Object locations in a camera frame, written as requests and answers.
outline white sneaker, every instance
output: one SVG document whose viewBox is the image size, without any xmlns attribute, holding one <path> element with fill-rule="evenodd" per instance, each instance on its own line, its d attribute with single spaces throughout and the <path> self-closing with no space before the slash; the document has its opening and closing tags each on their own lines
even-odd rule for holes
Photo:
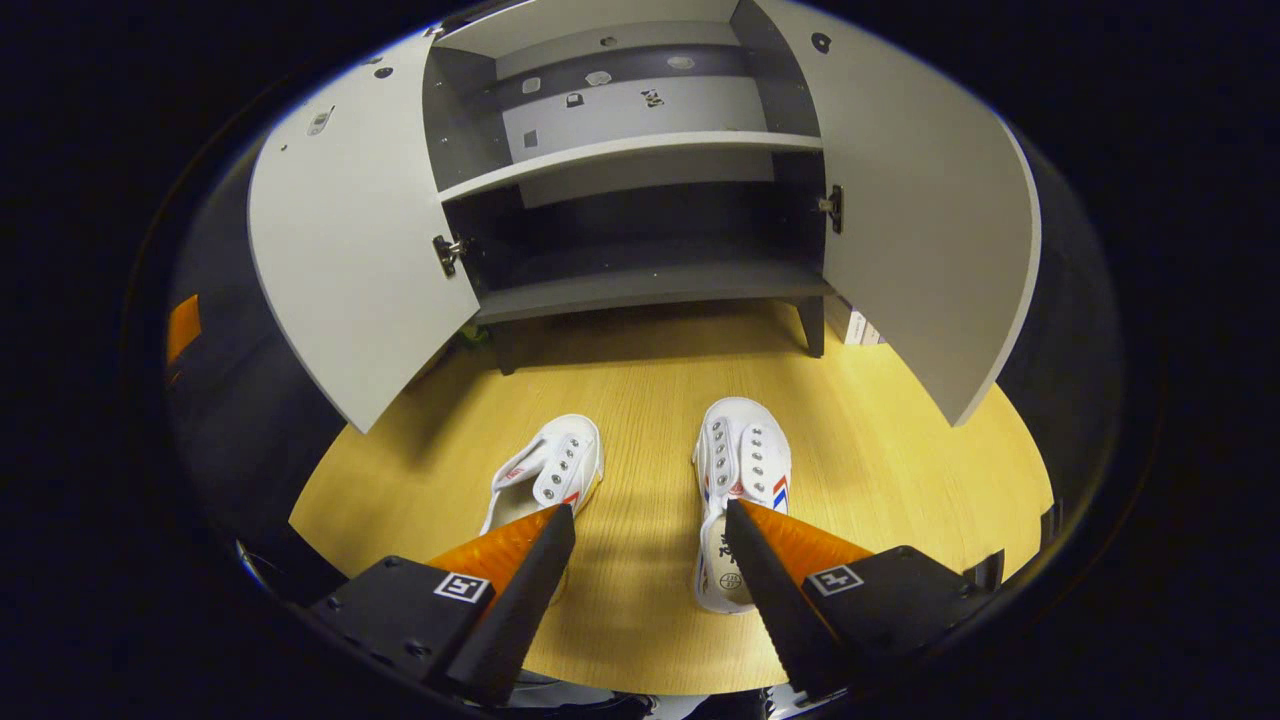
<svg viewBox="0 0 1280 720">
<path fill-rule="evenodd" d="M 763 405 L 745 397 L 726 397 L 703 416 L 694 445 L 694 466 L 703 495 L 694 596 L 712 612 L 749 612 L 755 605 L 724 538 L 724 510 L 731 498 L 739 498 L 786 514 L 791 446 Z"/>
<path fill-rule="evenodd" d="M 582 415 L 561 415 L 543 425 L 524 450 L 493 477 L 493 498 L 480 534 L 567 502 L 573 515 L 604 482 L 600 430 Z"/>
</svg>

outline wooden table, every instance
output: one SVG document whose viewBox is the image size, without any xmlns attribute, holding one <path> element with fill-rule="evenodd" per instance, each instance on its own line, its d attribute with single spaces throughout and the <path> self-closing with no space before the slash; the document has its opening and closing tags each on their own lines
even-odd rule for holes
<svg viewBox="0 0 1280 720">
<path fill-rule="evenodd" d="M 809 357 L 794 310 L 772 301 L 582 313 L 518 332 L 515 375 L 492 350 L 458 347 L 367 436 L 344 429 L 291 523 L 348 575 L 393 552 L 428 560 L 476 534 L 493 471 L 539 427 L 593 418 L 604 484 L 577 519 L 530 670 L 640 693 L 786 682 L 758 614 L 709 614 L 692 596 L 701 502 L 689 459 L 703 413 L 728 395 L 760 401 L 787 433 L 801 520 L 873 551 L 909 543 L 956 571 L 1004 548 L 1006 578 L 1039 550 L 1048 477 L 998 387 L 951 428 L 890 345 L 831 334 Z"/>
</svg>

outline metal hinge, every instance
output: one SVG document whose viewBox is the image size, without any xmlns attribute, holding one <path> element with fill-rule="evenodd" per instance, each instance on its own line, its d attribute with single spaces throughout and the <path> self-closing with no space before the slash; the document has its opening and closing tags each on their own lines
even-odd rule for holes
<svg viewBox="0 0 1280 720">
<path fill-rule="evenodd" d="M 444 277 L 452 278 L 458 272 L 454 264 L 458 261 L 458 258 L 466 255 L 468 242 L 462 240 L 458 233 L 453 233 L 453 240 L 444 240 L 443 234 L 438 234 L 431 240 L 431 245 L 435 246 L 435 255 L 440 259 L 440 266 L 444 268 Z"/>
<path fill-rule="evenodd" d="M 831 217 L 831 229 L 840 234 L 845 225 L 845 191 L 838 184 L 831 186 L 831 197 L 818 199 L 818 211 Z"/>
</svg>

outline open cabinet door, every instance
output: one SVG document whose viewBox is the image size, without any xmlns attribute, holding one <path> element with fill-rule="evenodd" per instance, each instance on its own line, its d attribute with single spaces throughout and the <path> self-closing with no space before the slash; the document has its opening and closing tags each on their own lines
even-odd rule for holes
<svg viewBox="0 0 1280 720">
<path fill-rule="evenodd" d="M 1000 374 L 1036 286 L 1039 201 L 1021 147 L 980 100 L 897 47 L 804 5 L 755 1 L 800 63 L 827 183 L 842 188 L 823 274 L 959 425 Z"/>
<path fill-rule="evenodd" d="M 430 47 L 415 33 L 307 99 L 269 136 L 250 187 L 275 320 L 361 432 L 479 307 L 466 269 L 447 275 L 433 246 L 452 236 L 422 126 Z"/>
</svg>

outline cabinet leg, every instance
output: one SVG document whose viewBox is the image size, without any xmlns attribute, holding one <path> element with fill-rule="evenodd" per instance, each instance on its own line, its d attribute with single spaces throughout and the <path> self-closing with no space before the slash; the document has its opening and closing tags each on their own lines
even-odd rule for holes
<svg viewBox="0 0 1280 720">
<path fill-rule="evenodd" d="M 804 337 L 809 341 L 809 355 L 822 357 L 823 342 L 827 338 L 823 324 L 826 319 L 822 311 L 822 296 L 804 297 L 796 302 L 800 313 L 800 325 L 804 327 Z"/>
<path fill-rule="evenodd" d="M 498 356 L 498 369 L 503 375 L 516 372 L 516 346 L 511 341 L 511 325 L 500 323 L 489 325 L 489 337 L 493 338 L 493 351 Z"/>
</svg>

